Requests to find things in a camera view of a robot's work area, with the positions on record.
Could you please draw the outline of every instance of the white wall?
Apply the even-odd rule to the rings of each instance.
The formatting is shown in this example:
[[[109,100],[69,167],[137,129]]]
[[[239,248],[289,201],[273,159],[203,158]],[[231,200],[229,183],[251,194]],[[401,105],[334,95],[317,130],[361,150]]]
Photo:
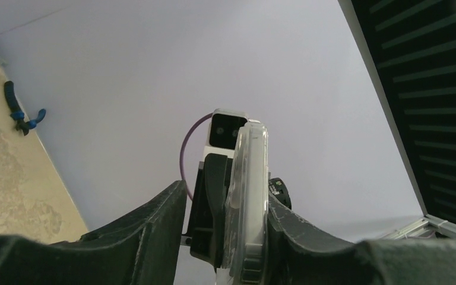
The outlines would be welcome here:
[[[374,238],[419,208],[336,1],[88,1],[0,35],[6,72],[89,228],[179,179],[183,136],[217,107],[270,133],[295,212]],[[194,134],[194,182],[206,126]],[[177,284],[213,271],[182,249]]]
[[[0,0],[0,33],[85,0]]]

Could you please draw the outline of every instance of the black vent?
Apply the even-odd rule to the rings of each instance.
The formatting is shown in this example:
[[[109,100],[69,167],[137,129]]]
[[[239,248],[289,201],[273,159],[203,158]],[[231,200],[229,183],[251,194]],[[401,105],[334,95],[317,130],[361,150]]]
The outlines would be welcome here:
[[[352,4],[427,211],[456,223],[456,1]]]

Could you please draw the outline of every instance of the blue pliers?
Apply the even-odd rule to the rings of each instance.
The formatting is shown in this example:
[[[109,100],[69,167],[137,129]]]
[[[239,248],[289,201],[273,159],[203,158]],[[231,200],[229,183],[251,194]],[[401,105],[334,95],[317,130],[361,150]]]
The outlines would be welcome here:
[[[46,115],[46,110],[41,109],[37,114],[37,118],[28,122],[24,121],[25,114],[22,111],[18,100],[15,96],[15,88],[13,81],[6,81],[4,83],[4,97],[8,103],[8,107],[11,110],[10,116],[17,122],[15,129],[17,131],[23,131],[24,135],[29,134],[29,130],[35,128],[39,122],[41,122]]]

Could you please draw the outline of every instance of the clear plastic container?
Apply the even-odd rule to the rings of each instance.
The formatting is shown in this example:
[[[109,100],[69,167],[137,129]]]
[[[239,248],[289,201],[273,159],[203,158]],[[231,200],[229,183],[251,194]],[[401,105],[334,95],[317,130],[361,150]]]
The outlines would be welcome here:
[[[267,264],[268,134],[259,122],[240,128],[226,200],[224,254],[216,284],[260,284]]]

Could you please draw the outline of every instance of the black shutter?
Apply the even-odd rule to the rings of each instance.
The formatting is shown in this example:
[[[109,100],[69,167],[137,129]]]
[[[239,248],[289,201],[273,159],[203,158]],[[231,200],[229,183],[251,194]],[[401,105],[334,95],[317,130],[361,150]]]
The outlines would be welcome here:
[[[456,1],[352,4],[427,211],[456,223]]]

